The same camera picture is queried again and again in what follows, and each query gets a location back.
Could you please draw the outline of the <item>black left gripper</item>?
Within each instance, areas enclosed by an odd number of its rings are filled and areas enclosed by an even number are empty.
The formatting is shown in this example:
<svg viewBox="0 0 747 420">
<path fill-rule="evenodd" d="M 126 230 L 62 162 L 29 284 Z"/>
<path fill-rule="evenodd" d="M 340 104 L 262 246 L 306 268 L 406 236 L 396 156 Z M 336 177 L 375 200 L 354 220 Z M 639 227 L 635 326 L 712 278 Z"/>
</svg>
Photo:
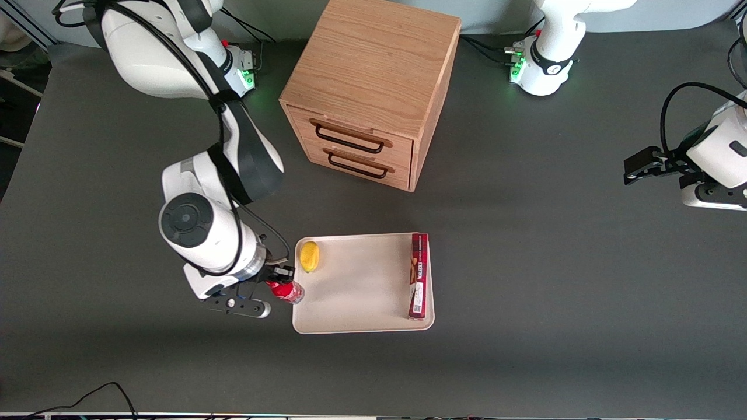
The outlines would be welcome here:
<svg viewBox="0 0 747 420">
<path fill-rule="evenodd" d="M 665 136 L 665 127 L 661 126 L 662 150 L 657 146 L 648 146 L 624 160 L 623 183 L 630 186 L 640 180 L 651 177 L 665 177 L 680 173 L 679 186 L 686 188 L 696 184 L 715 184 L 715 179 L 688 157 L 687 152 L 703 142 L 715 127 L 700 125 L 686 136 L 675 149 L 670 149 Z"/>
</svg>

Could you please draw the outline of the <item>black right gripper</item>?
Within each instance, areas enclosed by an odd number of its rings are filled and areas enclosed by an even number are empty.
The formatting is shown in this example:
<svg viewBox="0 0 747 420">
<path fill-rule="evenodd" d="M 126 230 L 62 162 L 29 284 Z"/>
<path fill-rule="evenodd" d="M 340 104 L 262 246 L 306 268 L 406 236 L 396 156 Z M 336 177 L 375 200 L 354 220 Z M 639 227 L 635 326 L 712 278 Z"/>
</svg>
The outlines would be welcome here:
<svg viewBox="0 0 747 420">
<path fill-rule="evenodd" d="M 251 277 L 238 280 L 231 286 L 231 298 L 235 302 L 259 302 L 254 293 L 260 284 L 268 281 L 294 281 L 293 266 L 264 265 Z"/>
</svg>

